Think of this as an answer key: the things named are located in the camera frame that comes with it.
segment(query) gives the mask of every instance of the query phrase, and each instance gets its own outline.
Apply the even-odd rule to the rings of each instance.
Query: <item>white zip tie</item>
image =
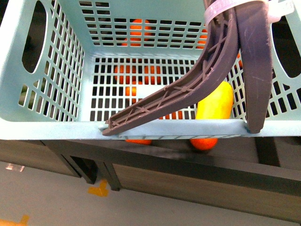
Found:
[[[282,16],[290,14],[295,10],[293,0],[282,2],[278,2],[278,0],[217,0],[206,9],[204,14],[205,24],[209,24],[220,13],[251,1],[262,1],[269,4],[268,20],[270,24],[279,21]]]

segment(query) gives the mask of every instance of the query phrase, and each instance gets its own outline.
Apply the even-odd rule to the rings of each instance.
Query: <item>orange fruit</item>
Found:
[[[207,35],[201,35],[200,36],[201,39],[207,39],[207,37],[208,37]],[[200,40],[200,41],[198,41],[198,44],[205,45],[206,41],[205,40]],[[197,46],[197,48],[204,49],[204,46]]]
[[[126,74],[130,74],[130,66],[129,65],[127,65],[126,66]],[[115,66],[115,68],[114,68],[114,73],[121,73],[121,74],[124,74],[124,66],[123,65],[120,65],[119,66],[119,70],[118,70],[118,66]],[[132,73],[133,74],[135,74],[136,73],[136,67],[132,67]],[[123,84],[123,76],[121,75],[121,76],[119,76],[119,84]],[[131,80],[131,77],[130,76],[126,76],[126,84],[130,84],[130,80]]]
[[[200,151],[208,151],[217,144],[217,138],[190,139],[190,143]]]
[[[141,41],[141,39],[140,38],[130,38],[130,41]],[[121,46],[127,46],[127,43],[124,42],[121,44]],[[130,43],[130,46],[141,46],[141,43],[137,43],[137,42]]]
[[[238,65],[239,65],[239,68],[240,68],[240,69],[243,68],[243,62],[242,62],[241,60],[239,60]]]
[[[137,95],[137,88],[135,86],[132,87],[132,97],[135,97]],[[131,96],[131,87],[126,87],[126,96]],[[132,99],[132,104],[136,103],[136,99]]]
[[[160,66],[157,66],[156,69],[157,69],[157,74],[161,74]],[[150,66],[150,72],[151,72],[151,74],[155,73],[155,66]],[[145,74],[149,73],[149,67],[148,66],[144,67],[144,73]],[[157,84],[160,85],[161,84],[161,77],[159,77],[159,76],[156,76],[156,77],[157,77]],[[155,76],[150,76],[150,77],[145,76],[144,81],[145,81],[145,85],[148,85],[149,82],[151,83],[151,85],[155,85]]]
[[[127,58],[127,62],[130,63],[130,62],[131,62],[131,59],[130,59],[130,58]]]
[[[133,23],[141,24],[142,23],[142,19],[135,19],[133,21]],[[142,30],[142,26],[141,25],[131,25],[130,29],[131,30]],[[145,30],[151,30],[151,27],[150,26],[145,26]],[[141,36],[141,31],[140,32],[131,32],[130,34],[131,35],[139,35],[139,36]]]
[[[151,140],[126,140],[126,142],[141,144],[141,145],[151,145]]]
[[[183,112],[182,111],[178,111],[178,117],[179,117],[179,119],[183,119]],[[177,119],[176,112],[171,113],[171,118],[172,119]],[[165,116],[165,119],[170,119],[169,114]]]

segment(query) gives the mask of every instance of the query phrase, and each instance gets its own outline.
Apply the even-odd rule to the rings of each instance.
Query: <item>gray floor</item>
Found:
[[[7,165],[0,162],[0,219],[20,222],[26,214],[28,226],[299,226],[128,190],[98,197],[87,193],[91,185],[83,179]]]

